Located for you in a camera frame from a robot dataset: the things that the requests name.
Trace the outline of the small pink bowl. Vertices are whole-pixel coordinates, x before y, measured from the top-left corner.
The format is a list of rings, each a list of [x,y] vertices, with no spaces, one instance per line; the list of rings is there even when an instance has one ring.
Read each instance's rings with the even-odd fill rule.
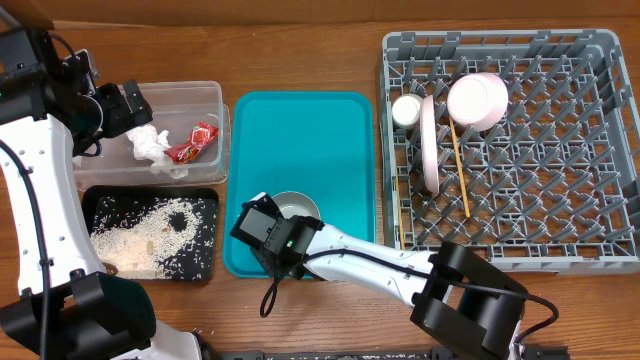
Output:
[[[465,128],[481,132],[496,125],[509,104],[506,84],[491,73],[468,74],[458,79],[447,97],[449,117]]]

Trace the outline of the cream ceramic cup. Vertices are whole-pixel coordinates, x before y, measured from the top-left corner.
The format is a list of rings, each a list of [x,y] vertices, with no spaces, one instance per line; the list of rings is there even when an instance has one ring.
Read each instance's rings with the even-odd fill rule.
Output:
[[[399,96],[392,104],[393,123],[402,129],[411,129],[420,118],[422,98],[415,94]]]

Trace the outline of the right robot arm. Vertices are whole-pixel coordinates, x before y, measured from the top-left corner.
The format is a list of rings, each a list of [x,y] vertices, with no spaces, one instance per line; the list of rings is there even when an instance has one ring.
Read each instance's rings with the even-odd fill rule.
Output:
[[[354,238],[313,216],[284,215],[260,193],[245,202],[230,234],[251,248],[275,282],[311,275],[392,296],[411,321],[463,359],[515,359],[526,289],[456,243],[436,252]]]

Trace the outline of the grey bowl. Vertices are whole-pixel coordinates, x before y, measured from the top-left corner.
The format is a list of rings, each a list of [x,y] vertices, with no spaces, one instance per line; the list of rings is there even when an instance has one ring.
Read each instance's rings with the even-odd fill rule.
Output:
[[[293,216],[310,216],[318,220],[321,219],[319,208],[315,202],[303,193],[281,192],[274,195],[272,199],[286,219]]]

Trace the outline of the large white plate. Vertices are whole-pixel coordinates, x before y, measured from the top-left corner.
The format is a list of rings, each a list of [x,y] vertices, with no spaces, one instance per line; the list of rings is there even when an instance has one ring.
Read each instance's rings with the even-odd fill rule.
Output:
[[[422,100],[420,138],[424,184],[431,197],[434,198],[439,194],[439,173],[434,100],[432,96],[426,96]]]

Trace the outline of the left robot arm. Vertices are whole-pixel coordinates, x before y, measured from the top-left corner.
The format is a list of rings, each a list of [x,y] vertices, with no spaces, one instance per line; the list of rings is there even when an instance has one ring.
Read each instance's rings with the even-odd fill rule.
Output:
[[[1,168],[20,250],[19,300],[6,335],[43,359],[212,359],[211,346],[155,316],[137,282],[107,272],[88,233],[72,160],[150,122],[138,85],[97,86],[86,51],[60,57],[60,36],[1,36]]]

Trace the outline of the white napkin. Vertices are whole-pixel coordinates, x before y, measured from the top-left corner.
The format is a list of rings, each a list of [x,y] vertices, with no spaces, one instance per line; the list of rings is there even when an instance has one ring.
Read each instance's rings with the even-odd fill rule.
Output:
[[[158,132],[155,126],[145,124],[127,131],[126,136],[133,143],[134,158],[136,160],[151,161],[151,172],[153,174],[163,171],[173,179],[182,179],[188,175],[187,169],[170,168],[173,165],[173,161],[164,153],[165,150],[170,148],[168,130]]]

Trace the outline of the red foil snack wrapper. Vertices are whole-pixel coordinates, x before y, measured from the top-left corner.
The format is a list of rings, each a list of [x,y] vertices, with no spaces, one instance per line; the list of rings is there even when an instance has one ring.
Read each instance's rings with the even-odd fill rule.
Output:
[[[172,146],[164,151],[174,164],[186,164],[194,160],[219,135],[219,129],[207,123],[197,123],[186,143]]]

